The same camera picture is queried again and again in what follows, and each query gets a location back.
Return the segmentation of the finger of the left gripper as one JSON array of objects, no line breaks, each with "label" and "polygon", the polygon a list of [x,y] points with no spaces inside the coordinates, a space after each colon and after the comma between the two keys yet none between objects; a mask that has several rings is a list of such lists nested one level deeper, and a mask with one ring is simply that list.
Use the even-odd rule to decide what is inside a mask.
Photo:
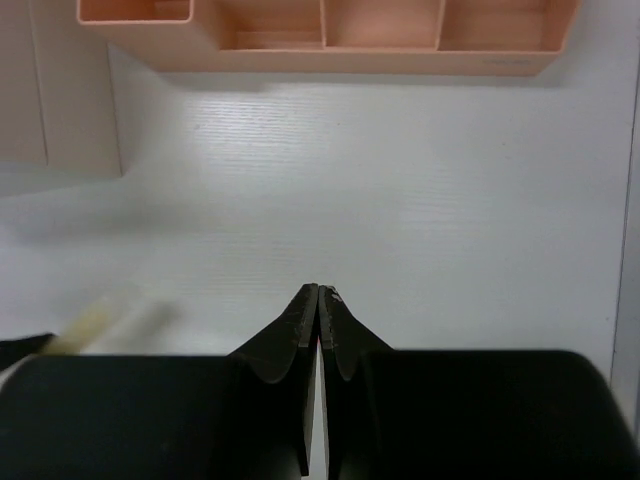
[{"label": "finger of the left gripper", "polygon": [[37,354],[55,335],[44,333],[34,336],[0,341],[0,369],[7,370],[30,355]]}]

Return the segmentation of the white drawer box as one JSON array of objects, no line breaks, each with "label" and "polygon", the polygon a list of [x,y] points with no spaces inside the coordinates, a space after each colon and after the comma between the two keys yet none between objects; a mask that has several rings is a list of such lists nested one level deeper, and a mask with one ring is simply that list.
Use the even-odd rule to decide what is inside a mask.
[{"label": "white drawer box", "polygon": [[108,47],[80,26],[73,1],[1,4],[1,160],[122,174]]}]

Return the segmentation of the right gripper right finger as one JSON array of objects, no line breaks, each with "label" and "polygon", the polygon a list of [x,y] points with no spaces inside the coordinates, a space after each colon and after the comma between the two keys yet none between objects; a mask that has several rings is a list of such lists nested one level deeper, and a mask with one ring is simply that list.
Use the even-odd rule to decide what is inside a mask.
[{"label": "right gripper right finger", "polygon": [[400,350],[322,287],[331,479],[635,479],[598,369],[564,350]]}]

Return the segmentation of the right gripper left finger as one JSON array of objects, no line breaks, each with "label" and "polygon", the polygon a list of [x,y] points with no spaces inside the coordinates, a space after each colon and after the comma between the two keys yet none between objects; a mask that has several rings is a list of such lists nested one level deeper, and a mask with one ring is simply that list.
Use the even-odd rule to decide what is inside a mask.
[{"label": "right gripper left finger", "polygon": [[227,355],[42,355],[1,386],[5,479],[300,479],[319,288]]}]

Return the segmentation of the pastel yellow highlighter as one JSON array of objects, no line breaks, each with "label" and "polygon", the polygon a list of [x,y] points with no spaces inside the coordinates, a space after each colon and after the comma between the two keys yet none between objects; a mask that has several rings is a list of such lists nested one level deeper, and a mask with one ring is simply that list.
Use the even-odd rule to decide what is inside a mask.
[{"label": "pastel yellow highlighter", "polygon": [[131,351],[179,316],[173,302],[132,291],[104,296],[82,311],[42,348],[42,355],[78,355],[99,347]]}]

